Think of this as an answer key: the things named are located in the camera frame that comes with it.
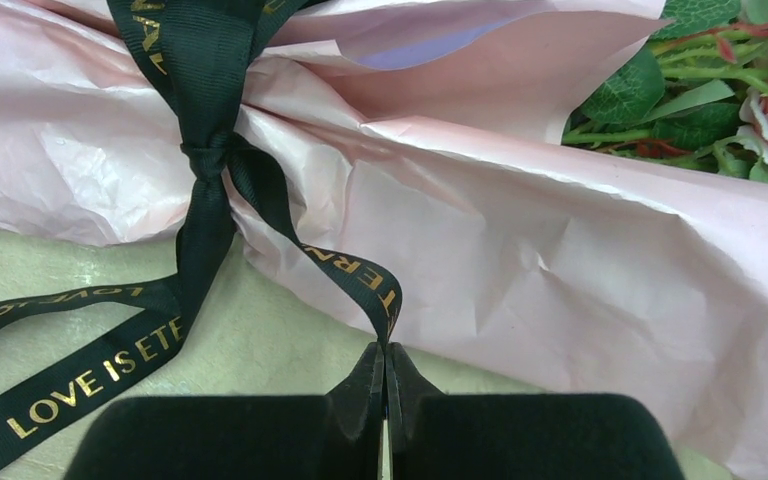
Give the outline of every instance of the bouquet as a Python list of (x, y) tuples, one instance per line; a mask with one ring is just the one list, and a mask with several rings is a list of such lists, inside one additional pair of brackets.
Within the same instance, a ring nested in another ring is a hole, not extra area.
[(768, 0), (670, 0), (563, 143), (768, 183)]

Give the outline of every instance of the wrapping paper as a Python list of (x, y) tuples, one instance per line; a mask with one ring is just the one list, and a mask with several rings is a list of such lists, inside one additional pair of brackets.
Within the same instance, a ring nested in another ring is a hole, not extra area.
[[(170, 236), (194, 180), (174, 116), (103, 5), (43, 6), (101, 30), (0, 0), (0, 229)], [(303, 241), (400, 279), (395, 341), (550, 390), (631, 395), (676, 442), (768, 478), (768, 185), (556, 145), (662, 7), (338, 0), (251, 67), (237, 129), (281, 162)], [(370, 331), (232, 201), (257, 269)]]

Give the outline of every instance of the crumpled paper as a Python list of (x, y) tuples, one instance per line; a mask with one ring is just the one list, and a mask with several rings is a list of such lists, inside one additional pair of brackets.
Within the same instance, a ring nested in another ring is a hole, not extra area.
[[(676, 442), (764, 479), (768, 185), (556, 145), (662, 7), (337, 0), (251, 67), (237, 127), (282, 164), (304, 242), (399, 278), (395, 341), (550, 390), (631, 395)], [(0, 0), (0, 229), (171, 235), (194, 180), (179, 142), (117, 39)], [(371, 331), (232, 202), (256, 268)]]

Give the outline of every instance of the table surface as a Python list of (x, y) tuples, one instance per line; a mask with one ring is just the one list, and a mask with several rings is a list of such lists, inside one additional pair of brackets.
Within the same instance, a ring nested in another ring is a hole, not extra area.
[[(0, 232), (0, 300), (150, 280), (174, 273), (174, 266), (172, 240), (89, 248)], [(0, 332), (0, 392), (101, 335), (131, 312), (136, 309), (94, 305), (5, 328)], [(370, 340), (257, 272), (243, 257), (238, 239), (181, 353), (125, 395), (324, 393), (348, 373)], [(411, 355), (420, 371), (445, 392), (539, 391), (423, 352)], [(95, 414), (2, 470), (0, 480), (61, 477)], [(687, 480), (732, 478), (694, 452), (682, 449), (678, 456)]]

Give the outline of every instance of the printed ribbon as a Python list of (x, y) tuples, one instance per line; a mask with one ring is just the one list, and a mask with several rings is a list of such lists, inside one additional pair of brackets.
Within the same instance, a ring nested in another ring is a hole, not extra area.
[(369, 260), (302, 243), (280, 165), (234, 132), (246, 69), (295, 11), (321, 1), (108, 0), (140, 70), (177, 115), (181, 150), (196, 176), (176, 238), (178, 273), (0, 302), (0, 329), (100, 302), (143, 309), (0, 395), (0, 470), (180, 351), (235, 234), (226, 170), (261, 218), (357, 302), (380, 343), (388, 341), (402, 302), (396, 278)]

